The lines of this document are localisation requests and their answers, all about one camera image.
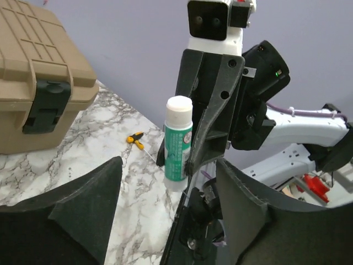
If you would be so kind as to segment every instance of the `camera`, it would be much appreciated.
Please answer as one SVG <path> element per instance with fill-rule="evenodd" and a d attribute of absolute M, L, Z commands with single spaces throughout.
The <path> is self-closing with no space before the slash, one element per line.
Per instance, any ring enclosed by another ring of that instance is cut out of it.
<path fill-rule="evenodd" d="M 189 1 L 190 35 L 200 39 L 225 40 L 227 38 L 229 2 Z"/>

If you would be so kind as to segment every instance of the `green label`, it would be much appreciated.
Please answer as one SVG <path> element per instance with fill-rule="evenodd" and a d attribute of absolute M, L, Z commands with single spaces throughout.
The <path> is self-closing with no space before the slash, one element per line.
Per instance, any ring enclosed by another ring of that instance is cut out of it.
<path fill-rule="evenodd" d="M 165 126 L 164 175 L 171 181 L 185 179 L 184 167 L 191 149 L 192 127 L 186 130 L 173 130 Z"/>

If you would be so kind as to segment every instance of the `tan case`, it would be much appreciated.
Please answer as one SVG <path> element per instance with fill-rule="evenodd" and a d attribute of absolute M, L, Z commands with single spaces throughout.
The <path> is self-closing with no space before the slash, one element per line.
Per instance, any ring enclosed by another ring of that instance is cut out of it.
<path fill-rule="evenodd" d="M 52 12 L 0 0 L 0 153 L 58 146 L 95 99 L 96 78 Z"/>

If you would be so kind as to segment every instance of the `marble table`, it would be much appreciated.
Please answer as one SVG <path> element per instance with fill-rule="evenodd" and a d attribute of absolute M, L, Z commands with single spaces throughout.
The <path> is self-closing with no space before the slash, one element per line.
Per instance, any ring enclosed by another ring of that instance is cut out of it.
<path fill-rule="evenodd" d="M 0 156 L 0 205 L 47 192 L 121 156 L 122 183 L 105 265 L 159 264 L 181 193 L 166 190 L 162 169 L 126 137 L 145 132 L 141 142 L 156 157 L 163 132 L 100 86 L 95 102 L 77 116 L 58 148 Z"/>

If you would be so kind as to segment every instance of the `glue stick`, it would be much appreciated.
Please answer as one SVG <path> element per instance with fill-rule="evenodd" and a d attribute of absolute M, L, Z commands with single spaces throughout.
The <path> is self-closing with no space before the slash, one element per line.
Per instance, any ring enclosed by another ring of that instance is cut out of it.
<path fill-rule="evenodd" d="M 182 192 L 188 187 L 184 168 L 191 150 L 190 98 L 175 96 L 167 101 L 164 132 L 164 185 L 172 192 Z"/>

